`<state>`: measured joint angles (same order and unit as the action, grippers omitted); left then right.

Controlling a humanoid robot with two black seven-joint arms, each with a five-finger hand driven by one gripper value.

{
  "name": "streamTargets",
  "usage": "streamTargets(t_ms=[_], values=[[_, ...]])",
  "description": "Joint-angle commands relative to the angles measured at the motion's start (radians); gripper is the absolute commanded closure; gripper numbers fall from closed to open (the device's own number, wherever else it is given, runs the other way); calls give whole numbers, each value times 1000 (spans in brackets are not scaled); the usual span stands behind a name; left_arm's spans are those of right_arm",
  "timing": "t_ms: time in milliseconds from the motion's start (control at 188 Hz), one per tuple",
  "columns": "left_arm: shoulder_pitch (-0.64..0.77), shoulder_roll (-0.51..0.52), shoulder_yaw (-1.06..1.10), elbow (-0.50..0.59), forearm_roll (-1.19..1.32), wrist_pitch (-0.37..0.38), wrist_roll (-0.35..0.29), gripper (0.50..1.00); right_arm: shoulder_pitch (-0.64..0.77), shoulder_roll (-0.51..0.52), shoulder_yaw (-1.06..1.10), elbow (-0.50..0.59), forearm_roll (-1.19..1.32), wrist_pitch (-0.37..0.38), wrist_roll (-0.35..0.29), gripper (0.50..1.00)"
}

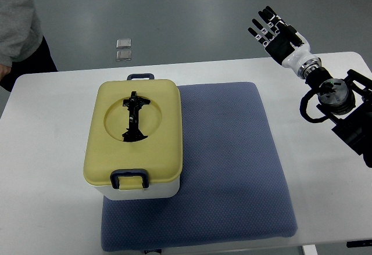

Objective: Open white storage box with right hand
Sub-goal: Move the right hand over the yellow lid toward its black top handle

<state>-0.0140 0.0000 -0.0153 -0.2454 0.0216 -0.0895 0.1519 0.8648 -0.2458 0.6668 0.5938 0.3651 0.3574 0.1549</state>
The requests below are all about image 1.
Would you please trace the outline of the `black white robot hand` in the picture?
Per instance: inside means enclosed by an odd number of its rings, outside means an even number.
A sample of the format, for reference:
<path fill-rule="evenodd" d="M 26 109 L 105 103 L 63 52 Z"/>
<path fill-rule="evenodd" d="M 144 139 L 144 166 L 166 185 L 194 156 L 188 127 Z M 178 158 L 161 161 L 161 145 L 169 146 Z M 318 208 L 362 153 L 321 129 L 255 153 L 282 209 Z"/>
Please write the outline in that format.
<path fill-rule="evenodd" d="M 313 59 L 307 40 L 271 7 L 265 7 L 258 14 L 266 25 L 253 19 L 255 28 L 250 27 L 248 31 L 278 64 L 298 71 L 303 64 Z"/>

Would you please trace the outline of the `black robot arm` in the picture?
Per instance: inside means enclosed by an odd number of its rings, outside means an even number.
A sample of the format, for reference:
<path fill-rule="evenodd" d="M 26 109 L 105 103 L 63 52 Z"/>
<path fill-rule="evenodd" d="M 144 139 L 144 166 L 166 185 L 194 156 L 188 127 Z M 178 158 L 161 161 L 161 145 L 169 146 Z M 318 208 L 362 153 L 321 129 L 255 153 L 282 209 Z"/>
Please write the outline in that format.
<path fill-rule="evenodd" d="M 333 133 L 371 167 L 371 79 L 350 69 L 342 79 L 334 78 L 318 58 L 307 61 L 299 70 L 311 90 L 301 99 L 299 111 L 310 123 L 331 120 Z M 323 117 L 312 118 L 307 106 L 317 96 L 316 106 Z"/>

